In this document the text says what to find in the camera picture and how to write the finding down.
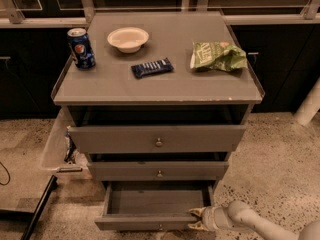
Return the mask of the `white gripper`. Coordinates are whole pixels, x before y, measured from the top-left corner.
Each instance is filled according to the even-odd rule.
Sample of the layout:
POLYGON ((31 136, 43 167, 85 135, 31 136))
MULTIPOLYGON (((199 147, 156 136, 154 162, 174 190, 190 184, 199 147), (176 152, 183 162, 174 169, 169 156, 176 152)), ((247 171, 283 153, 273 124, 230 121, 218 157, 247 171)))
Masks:
POLYGON ((229 227, 227 210, 223 207, 192 208, 189 212, 197 217, 202 217, 201 221, 188 225, 192 230, 215 231, 229 227))

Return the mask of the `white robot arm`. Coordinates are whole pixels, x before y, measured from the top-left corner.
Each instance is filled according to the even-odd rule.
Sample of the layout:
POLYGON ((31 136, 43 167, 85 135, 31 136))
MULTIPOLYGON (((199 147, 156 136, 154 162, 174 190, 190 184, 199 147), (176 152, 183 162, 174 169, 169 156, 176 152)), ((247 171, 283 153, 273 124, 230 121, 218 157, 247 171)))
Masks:
POLYGON ((251 230, 264 240, 320 240, 320 221, 307 224, 295 234, 261 217, 242 201, 232 201, 227 207, 192 208, 189 212, 199 218, 196 223, 188 225, 192 230, 251 230))

